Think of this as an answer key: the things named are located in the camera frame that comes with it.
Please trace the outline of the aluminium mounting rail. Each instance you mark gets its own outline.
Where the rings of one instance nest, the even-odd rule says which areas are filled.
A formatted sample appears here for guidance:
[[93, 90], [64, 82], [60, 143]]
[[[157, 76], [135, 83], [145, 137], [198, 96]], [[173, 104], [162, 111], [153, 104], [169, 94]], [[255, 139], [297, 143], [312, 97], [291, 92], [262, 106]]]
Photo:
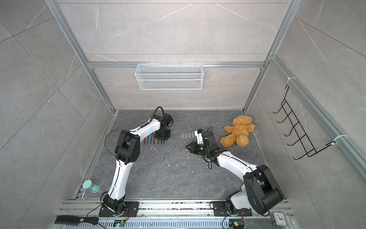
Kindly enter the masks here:
[[[136, 217], [99, 217], [101, 202], [97, 199], [66, 200], [57, 212], [60, 215], [78, 217], [98, 217], [97, 225], [80, 223], [78, 226], [57, 225], [59, 229], [297, 229], [298, 225], [287, 200], [281, 201], [270, 210], [269, 215], [261, 216], [252, 210], [252, 216], [229, 213], [216, 217], [210, 208], [212, 201], [223, 199], [191, 200], [127, 200], [139, 201]], [[285, 215], [287, 227], [274, 224], [272, 213]]]

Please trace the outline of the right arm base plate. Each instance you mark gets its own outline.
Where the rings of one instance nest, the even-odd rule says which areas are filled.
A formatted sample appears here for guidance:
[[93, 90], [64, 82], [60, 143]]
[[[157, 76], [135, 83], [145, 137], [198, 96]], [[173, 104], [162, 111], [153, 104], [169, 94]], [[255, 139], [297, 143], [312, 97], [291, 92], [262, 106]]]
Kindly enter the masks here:
[[228, 201], [212, 201], [210, 202], [210, 208], [213, 210], [214, 215], [216, 217], [227, 216], [229, 213], [231, 213], [232, 215], [243, 214], [245, 217], [253, 215], [252, 210], [250, 208], [244, 208], [238, 210]]

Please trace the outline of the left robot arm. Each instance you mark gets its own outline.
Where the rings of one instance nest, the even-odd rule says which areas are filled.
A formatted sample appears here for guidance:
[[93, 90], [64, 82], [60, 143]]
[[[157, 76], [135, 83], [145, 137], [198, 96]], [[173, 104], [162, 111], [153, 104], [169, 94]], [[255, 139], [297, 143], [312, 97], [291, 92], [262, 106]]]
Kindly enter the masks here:
[[127, 214], [124, 203], [126, 184], [132, 165], [138, 159], [140, 144], [147, 137], [153, 136], [158, 143], [165, 143], [171, 136], [168, 129], [173, 125], [173, 118], [158, 106], [150, 119], [141, 126], [131, 130], [121, 130], [115, 147], [116, 168], [111, 187], [103, 196], [101, 207], [112, 216]]

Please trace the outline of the teal sand timer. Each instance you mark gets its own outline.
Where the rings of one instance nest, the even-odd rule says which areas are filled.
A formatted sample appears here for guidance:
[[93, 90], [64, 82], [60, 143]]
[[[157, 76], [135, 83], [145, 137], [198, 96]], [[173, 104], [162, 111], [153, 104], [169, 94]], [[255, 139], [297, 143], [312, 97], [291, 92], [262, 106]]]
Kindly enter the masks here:
[[85, 190], [89, 190], [92, 193], [97, 193], [100, 190], [100, 186], [94, 184], [91, 180], [86, 180], [82, 184], [82, 188]]

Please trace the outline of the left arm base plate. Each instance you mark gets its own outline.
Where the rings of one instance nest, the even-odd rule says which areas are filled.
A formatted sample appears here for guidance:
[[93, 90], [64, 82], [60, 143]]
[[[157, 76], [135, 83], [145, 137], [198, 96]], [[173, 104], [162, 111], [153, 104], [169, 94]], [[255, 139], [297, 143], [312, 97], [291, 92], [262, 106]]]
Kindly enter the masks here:
[[136, 217], [137, 212], [139, 210], [139, 201], [128, 201], [123, 202], [118, 207], [116, 207], [115, 211], [109, 208], [105, 203], [102, 204], [101, 210], [98, 214], [99, 217]]

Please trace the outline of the small white clock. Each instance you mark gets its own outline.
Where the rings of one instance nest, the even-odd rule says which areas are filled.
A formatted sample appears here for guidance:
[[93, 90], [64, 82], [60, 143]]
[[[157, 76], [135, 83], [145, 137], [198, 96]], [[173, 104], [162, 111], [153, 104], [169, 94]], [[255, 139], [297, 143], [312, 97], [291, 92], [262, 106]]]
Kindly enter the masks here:
[[272, 213], [272, 219], [274, 221], [274, 224], [279, 227], [287, 227], [287, 220], [285, 218], [285, 215], [280, 212], [274, 212]]

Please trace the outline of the brown teddy bear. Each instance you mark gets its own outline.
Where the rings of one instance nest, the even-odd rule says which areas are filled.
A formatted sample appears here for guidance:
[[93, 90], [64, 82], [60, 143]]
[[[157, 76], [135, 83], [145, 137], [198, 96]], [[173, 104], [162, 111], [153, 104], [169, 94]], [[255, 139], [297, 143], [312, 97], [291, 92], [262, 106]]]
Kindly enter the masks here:
[[220, 144], [227, 148], [236, 143], [239, 147], [245, 147], [249, 143], [249, 133], [254, 131], [255, 125], [252, 118], [247, 115], [240, 115], [233, 120], [232, 126], [225, 126], [224, 130], [229, 135], [220, 139]]

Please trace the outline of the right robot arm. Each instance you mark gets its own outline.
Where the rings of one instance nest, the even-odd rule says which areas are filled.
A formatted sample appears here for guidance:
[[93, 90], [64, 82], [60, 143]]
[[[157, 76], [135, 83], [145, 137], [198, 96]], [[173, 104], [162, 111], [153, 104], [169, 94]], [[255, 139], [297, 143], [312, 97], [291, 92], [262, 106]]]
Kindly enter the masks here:
[[225, 208], [228, 213], [254, 210], [261, 216], [267, 216], [271, 208], [285, 199], [268, 166], [250, 164], [220, 147], [211, 130], [198, 129], [194, 132], [194, 136], [196, 140], [186, 145], [190, 153], [200, 155], [209, 169], [216, 164], [244, 182], [240, 191], [226, 198]]

